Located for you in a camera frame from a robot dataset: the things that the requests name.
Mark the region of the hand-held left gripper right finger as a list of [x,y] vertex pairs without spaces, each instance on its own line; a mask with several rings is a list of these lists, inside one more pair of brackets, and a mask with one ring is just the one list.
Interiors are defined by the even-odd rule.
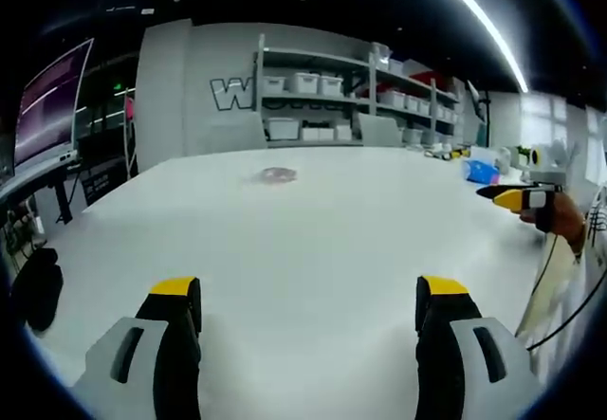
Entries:
[[543,387],[522,343],[458,281],[416,280],[417,419],[518,419]]

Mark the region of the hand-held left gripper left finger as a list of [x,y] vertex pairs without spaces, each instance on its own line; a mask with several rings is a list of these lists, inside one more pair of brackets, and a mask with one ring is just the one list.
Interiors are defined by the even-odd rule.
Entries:
[[74,396],[94,419],[199,419],[202,324],[198,278],[156,284],[86,352]]

